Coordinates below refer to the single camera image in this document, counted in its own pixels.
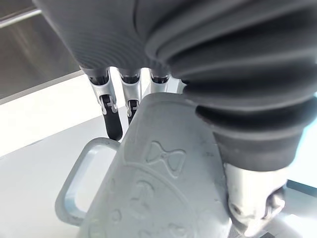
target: metal joint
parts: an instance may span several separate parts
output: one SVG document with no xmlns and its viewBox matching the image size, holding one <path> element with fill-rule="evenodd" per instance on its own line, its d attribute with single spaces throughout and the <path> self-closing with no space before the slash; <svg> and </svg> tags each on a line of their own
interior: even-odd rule
<svg viewBox="0 0 317 238">
<path fill-rule="evenodd" d="M 104 115 L 106 115 L 106 107 L 108 108 L 111 107 L 111 110 L 113 113 L 116 113 L 118 111 L 118 108 L 116 105 L 117 101 L 115 97 L 115 92 L 114 92 L 111 76 L 110 74 L 108 74 L 108 76 L 109 76 L 109 81 L 103 85 L 96 85 L 90 81 L 90 84 L 93 88 L 97 101 L 100 104 Z M 103 95 L 109 95 L 110 102 L 104 103 L 102 100 Z"/>
<path fill-rule="evenodd" d="M 131 112 L 130 101 L 137 101 L 137 105 L 140 104 L 142 98 L 141 80 L 139 79 L 136 83 L 126 83 L 122 80 L 122 89 L 124 94 L 125 105 L 128 109 L 128 114 Z"/>
<path fill-rule="evenodd" d="M 232 222 L 246 237 L 256 235 L 285 206 L 287 168 L 257 172 L 224 164 Z"/>
</svg>

